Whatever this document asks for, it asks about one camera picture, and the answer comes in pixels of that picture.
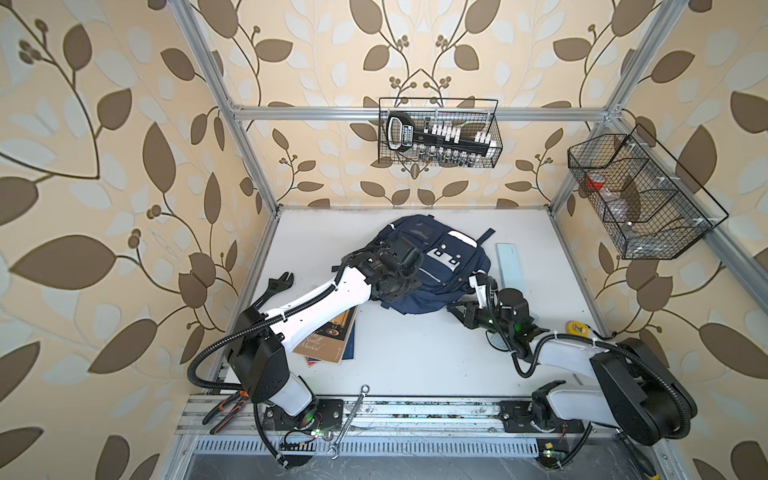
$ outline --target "navy blue backpack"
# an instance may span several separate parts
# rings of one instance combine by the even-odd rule
[[[382,306],[400,313],[429,313],[458,302],[463,295],[474,291],[469,286],[469,277],[490,270],[491,261],[480,245],[494,232],[489,228],[474,240],[438,222],[432,215],[412,215],[390,223],[371,245],[402,237],[408,239],[424,253],[419,271],[422,285],[397,300],[382,302]]]

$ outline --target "adjustable wrench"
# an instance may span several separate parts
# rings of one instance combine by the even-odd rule
[[[336,437],[336,441],[334,441],[330,448],[328,448],[327,453],[333,453],[332,460],[336,460],[339,458],[339,447],[341,446],[341,442],[344,441],[344,437],[346,436],[347,430],[349,430],[349,427],[352,425],[352,420],[355,419],[355,415],[357,415],[357,411],[360,410],[360,406],[362,405],[362,400],[368,395],[368,392],[370,392],[370,387],[367,385],[363,385],[360,387],[360,395],[357,397],[357,402],[355,402],[355,405],[352,407],[352,411],[349,412],[349,416],[346,417],[346,422],[344,423],[344,426],[341,428],[341,432],[339,433],[339,436]]]

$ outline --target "wall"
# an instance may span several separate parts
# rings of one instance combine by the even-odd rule
[[[164,4],[0,2],[3,478],[152,476],[263,232]]]
[[[324,129],[316,130],[318,123]],[[583,122],[501,122],[504,150],[489,170],[377,160],[376,127],[369,124],[255,121],[247,127],[275,198],[304,207],[549,204],[566,175],[565,151],[587,134]]]
[[[495,98],[502,107],[602,106],[657,6],[654,0],[192,5],[235,103],[362,106],[365,96],[474,96]]]
[[[625,114],[680,155],[729,210],[720,228],[761,260],[768,5],[689,5]],[[698,404],[691,434],[674,443],[686,467],[702,480],[768,478],[768,316],[704,242],[676,260],[618,260],[583,195],[559,220],[608,329],[645,340]]]

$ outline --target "backpack strap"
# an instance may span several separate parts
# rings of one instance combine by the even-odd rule
[[[492,228],[487,229],[485,233],[482,234],[480,238],[478,238],[478,247],[480,247],[480,245],[482,245],[482,243],[485,242],[494,233],[496,233],[496,230],[493,230]]]

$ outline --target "black wire mesh basket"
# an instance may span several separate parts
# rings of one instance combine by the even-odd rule
[[[651,156],[667,155],[668,174]],[[728,218],[723,206],[642,125],[568,149],[568,169],[621,258],[671,260]]]
[[[379,99],[379,159],[441,167],[493,168],[502,154],[498,101]],[[454,104],[454,107],[443,105]]]

